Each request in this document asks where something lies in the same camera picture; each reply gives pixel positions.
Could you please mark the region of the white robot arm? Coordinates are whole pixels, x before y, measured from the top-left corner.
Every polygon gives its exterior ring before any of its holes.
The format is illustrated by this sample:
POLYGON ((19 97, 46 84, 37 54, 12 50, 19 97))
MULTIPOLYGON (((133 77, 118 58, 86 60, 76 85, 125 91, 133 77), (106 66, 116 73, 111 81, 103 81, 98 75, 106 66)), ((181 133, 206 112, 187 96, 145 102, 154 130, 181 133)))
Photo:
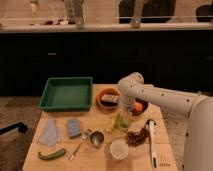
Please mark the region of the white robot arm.
POLYGON ((118 81, 119 104, 133 108, 135 99, 166 108, 188 118, 183 171, 213 171, 213 96, 158 88, 134 72, 118 81))

